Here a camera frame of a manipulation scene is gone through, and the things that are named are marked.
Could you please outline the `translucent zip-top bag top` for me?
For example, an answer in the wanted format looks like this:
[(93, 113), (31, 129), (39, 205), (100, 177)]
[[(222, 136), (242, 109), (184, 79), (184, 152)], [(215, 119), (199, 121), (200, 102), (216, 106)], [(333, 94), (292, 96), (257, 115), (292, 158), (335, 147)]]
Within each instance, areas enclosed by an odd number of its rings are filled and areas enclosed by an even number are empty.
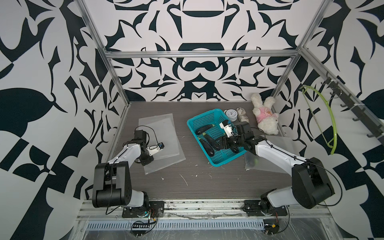
[(245, 169), (260, 170), (276, 173), (286, 173), (291, 175), (294, 165), (303, 162), (294, 160), (294, 156), (299, 158), (298, 149), (294, 146), (294, 141), (287, 137), (267, 136), (267, 141), (261, 142), (256, 147), (256, 155), (246, 152)]

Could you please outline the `teal plastic basket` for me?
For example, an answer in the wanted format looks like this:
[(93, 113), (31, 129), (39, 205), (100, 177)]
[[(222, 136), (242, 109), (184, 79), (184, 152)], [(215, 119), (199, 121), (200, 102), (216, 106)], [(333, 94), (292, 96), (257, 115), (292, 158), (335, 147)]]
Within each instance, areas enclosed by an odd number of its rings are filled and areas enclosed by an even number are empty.
[(197, 115), (187, 121), (187, 126), (189, 127), (193, 136), (197, 140), (208, 161), (214, 167), (220, 167), (222, 165), (225, 165), (246, 153), (246, 150), (244, 148), (238, 147), (238, 153), (234, 153), (230, 149), (224, 149), (220, 151), (214, 150), (215, 155), (211, 157), (205, 150), (203, 144), (200, 142), (200, 139), (207, 144), (208, 141), (204, 138), (203, 135), (197, 135), (196, 130), (206, 125), (214, 125), (212, 128), (206, 131), (206, 134), (208, 136), (212, 137), (214, 140), (218, 140), (221, 137), (227, 137), (225, 130), (220, 127), (220, 123), (225, 120), (228, 120), (228, 117), (225, 115), (225, 113), (220, 109), (214, 109)]

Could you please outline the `dark eggplant three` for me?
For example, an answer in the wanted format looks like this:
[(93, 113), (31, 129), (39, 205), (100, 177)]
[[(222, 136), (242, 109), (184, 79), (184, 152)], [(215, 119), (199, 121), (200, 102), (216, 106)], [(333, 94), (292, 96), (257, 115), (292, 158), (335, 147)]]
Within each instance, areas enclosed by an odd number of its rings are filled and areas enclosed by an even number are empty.
[(207, 140), (207, 142), (211, 145), (211, 147), (214, 150), (216, 150), (216, 151), (221, 150), (220, 144), (216, 140), (214, 140), (210, 135), (203, 133), (203, 137)]

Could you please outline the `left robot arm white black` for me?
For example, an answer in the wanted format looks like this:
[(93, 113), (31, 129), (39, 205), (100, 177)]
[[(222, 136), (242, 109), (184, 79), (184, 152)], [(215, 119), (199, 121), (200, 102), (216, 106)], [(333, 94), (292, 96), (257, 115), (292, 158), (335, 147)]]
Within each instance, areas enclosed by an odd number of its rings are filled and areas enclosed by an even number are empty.
[(154, 157), (149, 152), (148, 133), (136, 130), (134, 138), (106, 163), (97, 164), (94, 172), (92, 204), (94, 208), (128, 207), (149, 210), (148, 195), (132, 188), (130, 167), (138, 160), (146, 166)]

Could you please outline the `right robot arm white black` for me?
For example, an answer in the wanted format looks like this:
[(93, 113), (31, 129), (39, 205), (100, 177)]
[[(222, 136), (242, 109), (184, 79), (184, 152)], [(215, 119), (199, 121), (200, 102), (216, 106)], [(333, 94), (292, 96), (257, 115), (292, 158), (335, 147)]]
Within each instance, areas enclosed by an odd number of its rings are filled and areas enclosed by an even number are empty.
[(266, 137), (255, 136), (247, 122), (232, 125), (225, 120), (220, 123), (226, 135), (223, 148), (244, 148), (249, 153), (266, 159), (289, 174), (290, 187), (271, 190), (261, 196), (259, 209), (270, 215), (277, 208), (300, 205), (312, 209), (335, 194), (334, 187), (322, 162), (317, 158), (306, 159), (273, 145)]

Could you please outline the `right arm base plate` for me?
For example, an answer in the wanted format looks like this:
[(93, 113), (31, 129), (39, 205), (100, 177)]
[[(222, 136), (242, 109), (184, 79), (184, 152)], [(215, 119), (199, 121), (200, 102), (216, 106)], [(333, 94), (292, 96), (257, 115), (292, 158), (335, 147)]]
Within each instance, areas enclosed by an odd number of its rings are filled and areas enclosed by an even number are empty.
[(286, 207), (273, 207), (268, 200), (245, 200), (242, 210), (249, 216), (288, 216), (288, 211)]

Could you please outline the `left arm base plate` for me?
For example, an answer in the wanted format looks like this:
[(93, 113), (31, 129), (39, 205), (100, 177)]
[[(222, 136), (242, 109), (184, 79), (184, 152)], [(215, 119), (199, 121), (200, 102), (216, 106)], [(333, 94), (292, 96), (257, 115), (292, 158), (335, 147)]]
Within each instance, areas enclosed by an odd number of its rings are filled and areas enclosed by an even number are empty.
[(122, 218), (148, 218), (161, 217), (164, 213), (164, 201), (149, 201), (141, 207), (125, 207), (122, 213)]

